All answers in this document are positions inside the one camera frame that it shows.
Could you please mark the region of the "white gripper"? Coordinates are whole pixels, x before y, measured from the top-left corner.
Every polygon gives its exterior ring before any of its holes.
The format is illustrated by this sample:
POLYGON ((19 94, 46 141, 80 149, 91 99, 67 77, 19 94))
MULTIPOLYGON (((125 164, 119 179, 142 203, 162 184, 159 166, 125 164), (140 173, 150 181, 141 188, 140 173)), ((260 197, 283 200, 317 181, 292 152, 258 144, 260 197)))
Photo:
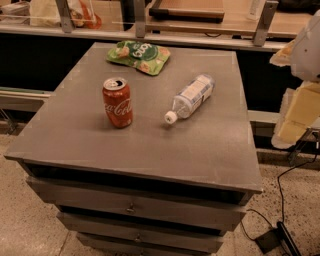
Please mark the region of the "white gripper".
POLYGON ((269 63, 278 67, 291 65, 292 75, 304 80, 297 89, 286 89, 271 139, 275 148, 287 149, 295 145, 320 116, 320 10, 295 41, 273 54, 269 63))

